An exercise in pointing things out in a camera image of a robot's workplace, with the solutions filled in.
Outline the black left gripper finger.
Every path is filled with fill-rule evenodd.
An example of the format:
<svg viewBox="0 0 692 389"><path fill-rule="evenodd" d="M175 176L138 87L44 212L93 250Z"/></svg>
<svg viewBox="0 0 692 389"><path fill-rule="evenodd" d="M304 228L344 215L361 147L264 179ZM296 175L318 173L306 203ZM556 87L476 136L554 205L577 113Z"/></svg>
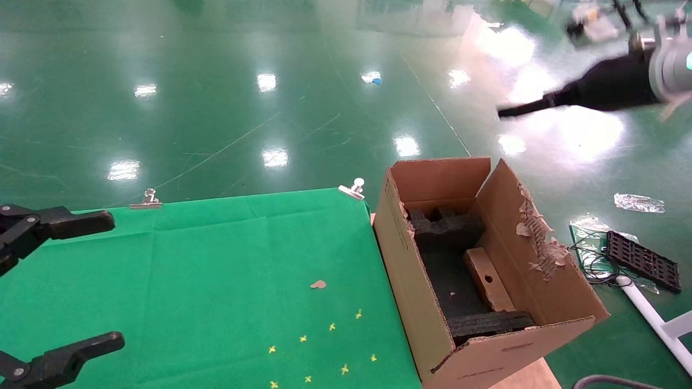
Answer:
<svg viewBox="0 0 692 389"><path fill-rule="evenodd" d="M124 335L108 332L71 343L24 362L1 352L1 388L58 388L76 381L89 360L123 349Z"/></svg>
<svg viewBox="0 0 692 389"><path fill-rule="evenodd" d="M113 214L97 210L74 214L66 207L33 210L2 204L1 276L6 275L48 240L65 240L112 231Z"/></svg>

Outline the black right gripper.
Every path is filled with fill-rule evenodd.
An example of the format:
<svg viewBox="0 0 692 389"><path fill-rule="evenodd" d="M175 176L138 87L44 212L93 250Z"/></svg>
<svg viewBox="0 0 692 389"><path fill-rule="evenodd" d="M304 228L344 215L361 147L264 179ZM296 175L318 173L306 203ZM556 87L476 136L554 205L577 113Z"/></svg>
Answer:
<svg viewBox="0 0 692 389"><path fill-rule="evenodd" d="M530 103L498 106L497 117L507 120L558 106L613 112L661 104L650 81L652 57L653 51L645 51L602 60L561 91Z"/></svg>

